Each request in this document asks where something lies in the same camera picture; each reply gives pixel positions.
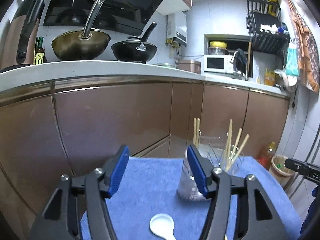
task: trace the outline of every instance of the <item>black dish rack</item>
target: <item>black dish rack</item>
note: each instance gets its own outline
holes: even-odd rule
[[[279,54],[289,35],[274,33],[260,28],[260,25],[281,27],[281,8],[278,2],[269,0],[247,0],[247,29],[250,31],[252,50],[270,54]]]

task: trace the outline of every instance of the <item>silver screw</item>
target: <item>silver screw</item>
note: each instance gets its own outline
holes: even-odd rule
[[[215,167],[215,168],[213,168],[213,172],[214,172],[215,174],[220,174],[220,173],[222,173],[222,169],[219,168],[219,167]]]
[[[248,180],[255,180],[256,176],[254,176],[253,174],[249,174],[248,175]]]
[[[66,181],[68,179],[69,179],[69,176],[67,174],[64,174],[64,175],[61,176],[61,180],[62,181]]]
[[[102,168],[96,168],[94,169],[94,173],[99,175],[99,174],[102,174],[103,173],[103,169]]]

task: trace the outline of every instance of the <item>blue rubber grip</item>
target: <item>blue rubber grip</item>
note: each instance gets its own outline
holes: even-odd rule
[[[209,192],[207,188],[207,177],[191,146],[188,147],[187,158],[198,190],[203,194],[204,197],[206,197],[207,193]]]
[[[123,151],[120,154],[118,162],[116,163],[111,175],[110,175],[110,183],[109,183],[109,193],[112,196],[114,193],[118,191],[120,186],[120,182],[122,176],[124,174],[125,168],[127,167],[127,163],[129,161],[129,148],[125,146]]]

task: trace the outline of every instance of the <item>pan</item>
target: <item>pan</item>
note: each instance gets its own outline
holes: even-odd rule
[[[148,43],[147,40],[156,26],[157,23],[152,22],[142,38],[136,36],[128,37],[127,41],[113,44],[111,46],[113,55],[120,61],[146,63],[151,60],[157,52],[157,47]]]
[[[84,29],[66,32],[56,37],[51,46],[62,61],[90,60],[99,56],[108,46],[110,36],[104,31],[92,28],[93,22],[105,0],[95,0]]]

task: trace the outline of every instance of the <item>blue glove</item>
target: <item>blue glove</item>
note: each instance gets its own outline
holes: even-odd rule
[[[319,189],[319,186],[314,188],[314,190],[312,191],[311,195],[313,197],[316,197],[318,195],[318,189]],[[314,199],[308,209],[308,215],[302,224],[301,231],[300,231],[301,234],[307,228],[307,226],[309,225],[309,223],[310,223],[311,219],[313,218],[313,216],[315,215],[315,213],[316,213],[316,200]]]

